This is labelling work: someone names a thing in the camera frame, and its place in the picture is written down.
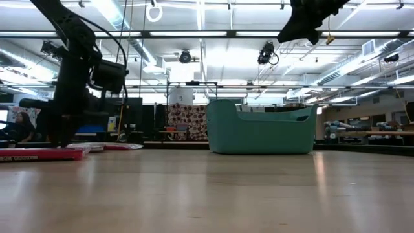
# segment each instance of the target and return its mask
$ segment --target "ceiling pipe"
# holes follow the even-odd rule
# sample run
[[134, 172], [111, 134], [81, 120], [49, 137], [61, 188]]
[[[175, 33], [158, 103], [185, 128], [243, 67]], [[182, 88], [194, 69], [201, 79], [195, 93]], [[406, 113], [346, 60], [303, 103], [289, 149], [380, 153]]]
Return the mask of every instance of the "ceiling pipe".
[[[397, 66], [395, 66], [395, 67], [392, 67], [388, 70], [384, 70], [384, 71], [382, 71], [378, 74], [374, 74], [370, 77], [363, 78], [358, 82], [352, 83], [351, 85], [361, 85], [361, 84], [365, 84], [365, 83], [368, 83], [368, 82], [372, 82], [372, 81], [376, 80], [377, 78], [385, 77], [385, 76], [387, 76], [387, 74], [389, 74], [391, 72], [400, 71], [402, 69], [404, 69], [404, 71], [408, 71], [409, 68], [413, 65], [414, 65], [414, 60], [407, 61], [406, 63], [402, 63], [400, 65], [397, 64]], [[306, 103], [311, 104], [311, 103], [315, 103], [315, 102], [322, 101], [322, 100], [325, 100], [325, 99], [329, 99], [332, 96], [338, 94], [339, 92], [340, 91], [335, 91], [335, 92], [332, 92], [332, 93], [327, 93], [327, 94], [325, 94], [323, 96], [320, 96], [318, 98], [311, 98], [311, 99], [307, 100]]]
[[[121, 11], [121, 6], [116, 0], [91, 0], [92, 4], [101, 12], [101, 14], [110, 22], [110, 24], [119, 31], [124, 31], [126, 34], [132, 30], [129, 23], [124, 20], [124, 13]], [[139, 55], [142, 54], [142, 59], [145, 65], [156, 65], [155, 57], [145, 48], [139, 39], [126, 39], [130, 46], [134, 48]]]
[[[404, 80], [404, 82], [401, 82], [401, 83], [395, 83], [396, 80], [399, 80], [398, 71], [396, 71], [396, 74], [397, 74], [397, 78], [395, 80], [386, 82], [384, 85], [381, 85], [381, 87], [382, 86], [395, 86], [395, 85], [400, 85], [400, 84], [404, 85], [407, 82], [412, 82], [412, 80], [413, 80], [412, 77], [414, 76], [414, 74], [410, 71], [405, 72], [404, 76], [401, 77], [401, 79], [407, 79], [407, 80]], [[349, 91], [349, 92], [341, 94], [340, 98], [343, 98], [343, 100], [341, 102], [344, 102], [344, 101], [347, 101], [347, 100], [350, 100], [350, 99], [356, 98], [356, 97], [358, 97], [358, 99], [368, 97], [368, 96], [371, 96], [372, 94], [376, 94], [376, 93], [382, 92], [384, 90], [388, 90], [388, 89], [380, 89], [380, 90], [375, 90], [375, 91], [372, 91], [372, 90], [369, 90], [369, 89], [365, 89], [365, 90], [362, 89], [362, 90], [359, 91], [358, 89], [356, 89], [356, 90]], [[326, 98], [324, 101], [327, 101], [327, 100], [332, 101], [333, 97], [334, 96], [330, 97], [330, 99]]]
[[[354, 56], [351, 56], [350, 58], [340, 62], [333, 69], [322, 73], [319, 76], [319, 78], [310, 85], [324, 85], [327, 82], [345, 76], [346, 74], [349, 74], [350, 72], [353, 72], [363, 67], [364, 65], [367, 65], [369, 62], [373, 60], [389, 56], [392, 52], [395, 52], [399, 48], [402, 48], [404, 45], [411, 43], [412, 41], [413, 40], [411, 39], [392, 39], [379, 45], [375, 50], [375, 53], [368, 54], [367, 56], [364, 56], [362, 51], [360, 51]], [[297, 98], [299, 96], [303, 96], [309, 91], [311, 91], [311, 89], [309, 88], [302, 88], [289, 91], [287, 93], [287, 98]]]

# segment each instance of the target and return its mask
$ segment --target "person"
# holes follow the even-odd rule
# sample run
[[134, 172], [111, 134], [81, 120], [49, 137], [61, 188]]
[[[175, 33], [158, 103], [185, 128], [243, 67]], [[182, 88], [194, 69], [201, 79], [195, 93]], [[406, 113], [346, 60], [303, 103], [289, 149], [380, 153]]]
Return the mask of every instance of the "person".
[[16, 124], [7, 125], [3, 131], [18, 142], [30, 142], [34, 138], [36, 129], [25, 112], [16, 115]]

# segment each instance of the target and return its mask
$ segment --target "table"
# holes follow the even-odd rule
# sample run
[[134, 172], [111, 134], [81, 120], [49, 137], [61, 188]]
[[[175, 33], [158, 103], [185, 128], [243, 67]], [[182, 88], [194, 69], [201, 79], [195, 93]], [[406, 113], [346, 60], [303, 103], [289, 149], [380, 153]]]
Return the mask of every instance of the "table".
[[368, 137], [373, 135], [379, 136], [401, 136], [405, 145], [414, 143], [414, 131], [354, 131], [354, 132], [337, 132], [337, 137], [361, 137], [362, 144], [368, 144]]

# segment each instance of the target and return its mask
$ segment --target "ceiling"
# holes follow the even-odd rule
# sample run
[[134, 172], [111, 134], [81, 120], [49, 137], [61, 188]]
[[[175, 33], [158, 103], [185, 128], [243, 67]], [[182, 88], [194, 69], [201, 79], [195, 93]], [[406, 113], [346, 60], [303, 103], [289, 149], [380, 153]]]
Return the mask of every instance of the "ceiling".
[[[114, 30], [112, 24], [92, 2], [83, 1], [84, 8], [79, 7], [78, 1], [62, 0], [61, 2], [73, 12], [94, 21], [103, 28]], [[231, 9], [229, 10], [228, 0], [205, 0], [203, 8], [205, 17], [201, 28], [198, 26], [200, 22], [197, 21], [196, 0], [158, 0], [157, 4], [162, 7], [163, 15], [159, 21], [154, 23], [144, 16], [145, 1], [121, 0], [118, 4], [121, 6], [121, 11], [124, 11], [126, 3], [125, 18], [134, 30], [281, 30], [289, 20], [291, 8], [289, 4], [286, 4], [284, 10], [280, 10], [280, 2], [276, 0], [230, 0]], [[397, 10], [398, 0], [351, 0], [339, 11], [338, 15], [331, 17], [330, 22], [326, 19], [320, 29], [413, 30], [414, 0], [404, 0], [403, 2], [404, 7]], [[54, 30], [30, 1], [0, 1], [0, 10], [2, 11], [0, 30]], [[151, 10], [151, 16], [157, 16], [156, 11]], [[340, 62], [359, 53], [362, 50], [362, 45], [369, 40], [370, 38], [336, 39], [330, 45], [326, 45], [325, 40], [321, 39], [320, 44], [312, 48], [306, 39], [282, 45], [279, 45], [276, 39], [203, 39], [205, 78], [208, 81], [225, 85], [245, 85], [247, 81], [254, 81], [256, 85], [310, 85], [312, 80], [319, 77], [320, 74], [333, 69]], [[40, 53], [43, 41], [62, 45], [58, 39], [22, 38], [0, 39], [0, 41], [17, 45], [24, 51], [40, 57], [43, 57], [43, 54]], [[257, 64], [259, 51], [267, 41], [274, 43], [280, 58], [279, 64], [271, 69], [268, 65]], [[193, 57], [201, 57], [199, 39], [145, 39], [142, 43], [154, 57], [164, 58], [166, 67], [178, 66], [177, 55], [184, 49], [189, 50]], [[99, 41], [99, 44], [104, 58], [115, 61], [118, 53], [116, 43], [110, 39], [103, 39]], [[122, 41], [122, 45], [125, 49], [129, 47], [126, 40]], [[407, 62], [412, 59], [411, 56], [414, 52], [412, 48], [413, 46], [410, 44], [399, 50], [399, 64], [383, 63], [380, 65], [378, 59], [370, 60], [364, 66], [348, 72], [347, 76], [340, 77], [336, 80], [335, 85], [350, 85], [355, 81], [355, 78], [360, 80], [383, 71], [384, 68]], [[140, 59], [137, 62], [134, 60], [139, 58], [139, 54], [134, 48], [129, 47], [128, 54], [128, 66], [131, 71], [128, 79], [139, 80], [141, 76], [144, 81], [142, 85], [166, 83], [167, 76], [164, 74], [149, 74], [141, 71]], [[46, 58], [46, 60], [59, 65], [52, 58]], [[193, 64], [191, 68], [188, 65], [183, 69], [200, 73], [199, 63]], [[165, 88], [142, 90], [143, 93], [162, 93], [164, 91]], [[266, 94], [286, 93], [287, 91], [288, 89], [269, 89]], [[325, 94], [327, 94], [325, 90], [323, 92], [310, 91], [305, 97], [312, 98]]]

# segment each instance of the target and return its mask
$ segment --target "wall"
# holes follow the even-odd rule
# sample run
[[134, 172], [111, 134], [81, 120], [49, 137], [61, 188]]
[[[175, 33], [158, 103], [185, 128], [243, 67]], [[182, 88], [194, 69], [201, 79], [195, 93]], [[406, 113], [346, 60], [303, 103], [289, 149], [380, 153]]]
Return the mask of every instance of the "wall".
[[326, 120], [346, 120], [355, 117], [367, 117], [379, 114], [385, 114], [386, 120], [392, 120], [392, 113], [396, 111], [404, 111], [403, 102], [413, 102], [414, 93], [410, 90], [404, 91], [404, 98], [399, 100], [395, 98], [396, 92], [393, 94], [383, 94], [380, 96], [380, 102], [373, 103], [373, 98], [366, 98], [359, 106], [342, 107], [338, 112], [336, 107], [330, 107], [325, 111]]

